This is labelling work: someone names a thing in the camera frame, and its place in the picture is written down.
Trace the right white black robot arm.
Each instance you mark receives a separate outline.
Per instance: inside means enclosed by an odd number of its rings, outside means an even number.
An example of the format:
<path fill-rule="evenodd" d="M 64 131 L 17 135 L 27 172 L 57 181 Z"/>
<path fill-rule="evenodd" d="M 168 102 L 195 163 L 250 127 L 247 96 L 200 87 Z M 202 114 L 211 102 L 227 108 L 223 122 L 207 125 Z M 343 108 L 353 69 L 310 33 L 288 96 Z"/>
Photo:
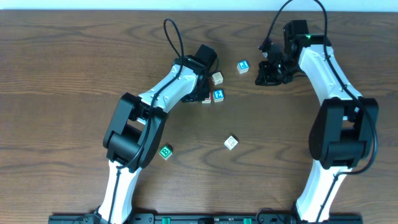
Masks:
<path fill-rule="evenodd" d="M 277 86 L 305 75 L 318 97 L 320 109 L 308 137 L 312 168 L 301 196 L 289 215 L 272 214 L 271 223 L 362 223 L 360 215 L 331 214 L 332 201 L 347 175 L 360 160 L 373 158 L 375 124 L 379 112 L 374 98 L 365 98 L 345 77 L 323 34 L 311 34 L 305 20 L 284 26 L 285 48 L 266 38 L 259 50 L 266 60 L 259 63 L 255 84 Z"/>

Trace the red letter I block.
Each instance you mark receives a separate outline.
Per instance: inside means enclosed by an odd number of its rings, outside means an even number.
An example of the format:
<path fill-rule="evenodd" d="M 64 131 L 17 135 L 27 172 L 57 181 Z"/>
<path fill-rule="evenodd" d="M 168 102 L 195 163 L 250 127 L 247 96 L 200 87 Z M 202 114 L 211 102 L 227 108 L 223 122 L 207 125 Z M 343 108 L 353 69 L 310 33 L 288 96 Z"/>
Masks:
<path fill-rule="evenodd" d="M 212 92 L 210 91 L 208 96 L 202 101 L 203 104 L 210 104 L 212 101 Z"/>

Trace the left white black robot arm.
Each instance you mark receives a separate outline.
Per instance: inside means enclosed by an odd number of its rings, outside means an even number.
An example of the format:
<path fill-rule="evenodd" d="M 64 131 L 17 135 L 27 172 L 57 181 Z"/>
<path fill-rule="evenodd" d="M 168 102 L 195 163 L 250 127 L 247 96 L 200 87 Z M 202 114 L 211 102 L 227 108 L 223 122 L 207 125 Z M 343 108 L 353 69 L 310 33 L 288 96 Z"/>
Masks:
<path fill-rule="evenodd" d="M 109 180 L 94 223 L 125 223 L 142 169 L 158 150 L 170 110 L 178 102 L 204 101 L 210 95 L 208 77 L 217 59 L 201 45 L 195 55 L 176 58 L 168 75 L 150 90 L 119 100 L 103 139 L 109 160 Z"/>

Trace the blue number 2 block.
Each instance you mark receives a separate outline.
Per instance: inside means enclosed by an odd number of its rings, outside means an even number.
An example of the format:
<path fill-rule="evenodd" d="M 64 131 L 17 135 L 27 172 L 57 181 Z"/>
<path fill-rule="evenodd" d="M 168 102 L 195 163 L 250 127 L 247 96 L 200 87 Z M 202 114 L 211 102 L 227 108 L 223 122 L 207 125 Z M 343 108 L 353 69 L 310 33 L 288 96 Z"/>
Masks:
<path fill-rule="evenodd" d="M 224 92 L 223 92 L 223 90 L 221 90 L 221 89 L 214 90 L 213 91 L 213 100 L 214 100 L 215 103 L 223 101 L 224 100 Z"/>

